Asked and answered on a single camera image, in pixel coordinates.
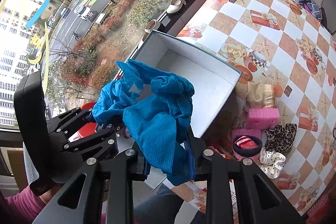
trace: tablecloth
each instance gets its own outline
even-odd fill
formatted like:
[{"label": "tablecloth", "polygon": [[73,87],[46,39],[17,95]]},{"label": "tablecloth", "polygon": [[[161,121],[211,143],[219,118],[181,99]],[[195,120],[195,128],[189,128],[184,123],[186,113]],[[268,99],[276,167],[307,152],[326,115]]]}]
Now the tablecloth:
[{"label": "tablecloth", "polygon": [[[274,85],[279,123],[296,123],[298,130],[273,182],[303,215],[336,169],[335,40],[292,0],[206,0],[177,37],[242,71],[210,143],[230,147],[229,132],[246,118],[248,81]],[[173,191],[204,211],[202,187],[187,182]]]}]

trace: red and white striped fabric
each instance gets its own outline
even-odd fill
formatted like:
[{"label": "red and white striped fabric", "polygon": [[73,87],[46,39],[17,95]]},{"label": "red and white striped fabric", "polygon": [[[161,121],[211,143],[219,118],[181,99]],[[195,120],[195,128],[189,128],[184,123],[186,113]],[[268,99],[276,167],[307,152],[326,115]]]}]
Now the red and white striped fabric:
[{"label": "red and white striped fabric", "polygon": [[236,140],[236,145],[238,147],[242,148],[243,145],[245,145],[245,144],[247,144],[247,143],[249,143],[251,141],[252,140],[249,137],[247,137],[247,136],[241,136],[238,140]]}]

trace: silver bolt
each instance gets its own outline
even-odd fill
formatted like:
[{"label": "silver bolt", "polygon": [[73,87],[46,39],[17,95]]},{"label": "silver bolt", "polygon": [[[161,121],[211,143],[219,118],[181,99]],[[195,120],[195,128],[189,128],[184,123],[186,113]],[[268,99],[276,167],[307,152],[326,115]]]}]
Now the silver bolt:
[{"label": "silver bolt", "polygon": [[211,149],[205,149],[203,151],[203,154],[206,156],[212,156],[213,155],[213,151]]},{"label": "silver bolt", "polygon": [[253,161],[250,158],[244,158],[243,159],[243,164],[245,165],[251,165]]},{"label": "silver bolt", "polygon": [[135,151],[133,149],[127,149],[126,152],[125,152],[125,154],[127,156],[133,156],[135,154]]},{"label": "silver bolt", "polygon": [[95,158],[88,158],[87,160],[86,160],[86,163],[88,164],[88,165],[93,165],[93,164],[95,164],[96,163],[96,159]]}]

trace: red stool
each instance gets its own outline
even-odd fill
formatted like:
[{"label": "red stool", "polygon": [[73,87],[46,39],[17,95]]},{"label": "red stool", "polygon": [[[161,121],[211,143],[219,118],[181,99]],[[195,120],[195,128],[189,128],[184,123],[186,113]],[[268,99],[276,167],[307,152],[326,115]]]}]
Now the red stool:
[{"label": "red stool", "polygon": [[[88,102],[84,105],[82,105],[81,109],[90,109],[93,108],[96,102]],[[87,137],[89,135],[92,135],[95,133],[95,128],[97,126],[96,122],[89,122],[85,126],[83,126],[81,129],[78,130],[78,135],[81,138]]]}]

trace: white box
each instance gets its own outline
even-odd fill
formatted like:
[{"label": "white box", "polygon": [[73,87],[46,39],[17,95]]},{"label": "white box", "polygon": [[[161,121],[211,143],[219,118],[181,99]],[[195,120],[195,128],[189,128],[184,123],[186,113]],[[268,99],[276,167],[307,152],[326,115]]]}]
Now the white box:
[{"label": "white box", "polygon": [[[200,138],[238,82],[241,72],[218,57],[176,37],[152,31],[130,56],[154,68],[186,78],[195,89],[191,128]],[[151,94],[144,88],[139,100]]]}]

